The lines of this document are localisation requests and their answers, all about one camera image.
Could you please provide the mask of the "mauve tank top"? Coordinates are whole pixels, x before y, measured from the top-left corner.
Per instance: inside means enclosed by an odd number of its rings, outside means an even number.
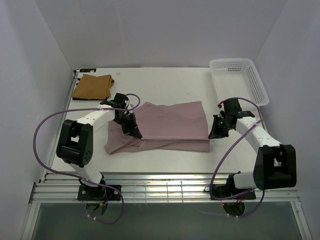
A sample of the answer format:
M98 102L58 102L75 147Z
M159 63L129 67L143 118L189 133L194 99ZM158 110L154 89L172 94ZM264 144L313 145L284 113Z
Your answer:
M142 137L125 135L119 124L108 124L105 151L110 155L149 150L208 153L208 122L201 101L174 105L145 102L134 111Z

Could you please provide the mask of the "tan tank top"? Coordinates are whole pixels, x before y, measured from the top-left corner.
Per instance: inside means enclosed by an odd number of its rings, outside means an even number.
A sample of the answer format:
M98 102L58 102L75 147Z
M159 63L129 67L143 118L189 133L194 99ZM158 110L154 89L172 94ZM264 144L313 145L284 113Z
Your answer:
M110 74L93 76L84 74L73 90L74 98L104 99L111 96L111 87L115 80Z

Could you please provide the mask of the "black white striped tank top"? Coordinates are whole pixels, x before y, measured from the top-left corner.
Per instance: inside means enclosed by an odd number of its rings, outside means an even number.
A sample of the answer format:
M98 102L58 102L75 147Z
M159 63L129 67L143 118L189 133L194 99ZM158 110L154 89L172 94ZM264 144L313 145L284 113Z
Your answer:
M97 101L104 101L107 100L108 98L78 98L78 97L72 97L71 100L73 102L97 102Z

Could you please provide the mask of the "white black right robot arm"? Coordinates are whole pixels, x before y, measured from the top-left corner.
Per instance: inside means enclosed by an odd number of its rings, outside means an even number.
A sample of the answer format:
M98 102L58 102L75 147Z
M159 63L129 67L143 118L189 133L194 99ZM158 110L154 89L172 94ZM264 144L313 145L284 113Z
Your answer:
M283 144L274 139L262 126L262 119L256 119L249 110L243 110L240 97L222 100L221 109L213 117L208 138L223 139L234 130L240 138L227 150L217 165L219 169L231 151L242 140L246 140L256 153L254 168L248 172L231 174L220 186L209 184L212 200L231 200L246 195L255 189L261 191L293 188L297 184L296 150L291 144Z

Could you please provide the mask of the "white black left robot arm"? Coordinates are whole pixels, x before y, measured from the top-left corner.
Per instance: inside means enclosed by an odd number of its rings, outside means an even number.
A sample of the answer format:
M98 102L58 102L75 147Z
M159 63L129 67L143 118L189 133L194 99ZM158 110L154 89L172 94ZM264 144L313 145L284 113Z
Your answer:
M76 120L66 119L59 135L56 155L69 164L79 175L80 182L89 186L88 193L100 200L106 195L103 185L103 175L97 170L92 161L94 134L109 122L120 126L126 136L141 139L132 107L129 109L129 96L136 94L117 93L112 100L102 101L97 108Z

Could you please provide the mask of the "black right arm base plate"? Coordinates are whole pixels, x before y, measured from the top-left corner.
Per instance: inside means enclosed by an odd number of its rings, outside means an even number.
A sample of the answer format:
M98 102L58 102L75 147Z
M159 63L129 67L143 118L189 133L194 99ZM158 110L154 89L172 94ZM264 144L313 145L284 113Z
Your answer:
M209 193L214 196L214 199L225 199L225 200L255 200L255 191L246 192L244 189L229 188L226 184L213 184L212 188L208 189Z

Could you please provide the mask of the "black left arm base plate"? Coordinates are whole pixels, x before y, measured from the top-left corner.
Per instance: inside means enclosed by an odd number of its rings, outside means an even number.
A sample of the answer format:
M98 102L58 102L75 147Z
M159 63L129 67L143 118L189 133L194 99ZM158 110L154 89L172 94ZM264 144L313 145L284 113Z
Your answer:
M77 194L78 201L120 201L121 197L118 191L101 186L80 185Z

